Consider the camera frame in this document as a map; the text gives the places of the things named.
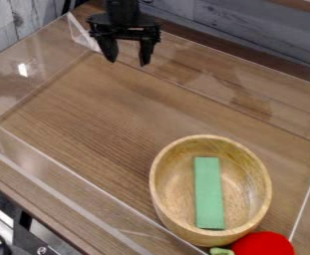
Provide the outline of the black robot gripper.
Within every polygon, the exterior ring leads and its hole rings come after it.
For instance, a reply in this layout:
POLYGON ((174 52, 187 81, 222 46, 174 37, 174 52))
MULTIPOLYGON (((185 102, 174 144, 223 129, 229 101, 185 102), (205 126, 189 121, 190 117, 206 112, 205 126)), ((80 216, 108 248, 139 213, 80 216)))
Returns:
POLYGON ((155 43, 159 42, 159 23, 155 18, 141 11, 139 0, 104 0, 106 12, 92 14, 90 35, 96 41, 106 59, 115 62, 119 54, 115 39, 141 41, 141 65, 151 62, 155 43))

